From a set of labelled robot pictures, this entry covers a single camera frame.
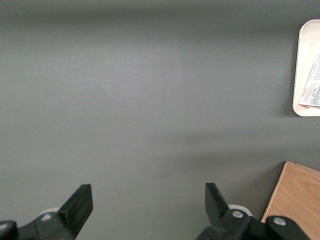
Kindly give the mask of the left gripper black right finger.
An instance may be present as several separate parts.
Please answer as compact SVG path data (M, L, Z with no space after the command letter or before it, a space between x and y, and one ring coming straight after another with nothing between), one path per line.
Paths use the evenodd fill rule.
M271 215L260 222L241 209L231 209L215 183L205 184L205 211L210 226L198 240L308 240L292 219Z

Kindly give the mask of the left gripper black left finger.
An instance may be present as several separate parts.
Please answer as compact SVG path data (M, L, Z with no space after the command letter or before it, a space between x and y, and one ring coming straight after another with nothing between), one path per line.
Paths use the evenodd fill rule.
M55 212L45 212L24 226L0 222L2 240L75 240L93 211L92 186L82 184Z

